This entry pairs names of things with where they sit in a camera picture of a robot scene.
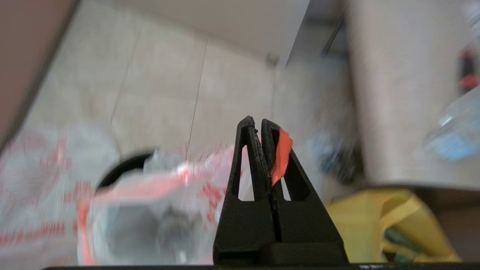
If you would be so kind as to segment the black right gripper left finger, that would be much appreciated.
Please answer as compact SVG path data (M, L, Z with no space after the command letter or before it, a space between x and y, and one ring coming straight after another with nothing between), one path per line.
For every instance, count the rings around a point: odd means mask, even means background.
M253 201L239 199L242 149L252 178ZM213 246L215 265L267 265L265 248L276 241L268 171L254 119L245 117L237 126L229 181Z

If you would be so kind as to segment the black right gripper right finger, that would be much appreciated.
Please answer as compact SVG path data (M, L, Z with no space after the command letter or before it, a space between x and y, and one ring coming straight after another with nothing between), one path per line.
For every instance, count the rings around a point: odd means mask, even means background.
M271 168L274 243L261 248L266 264L346 264L343 239L293 151L288 134L262 120L262 149Z

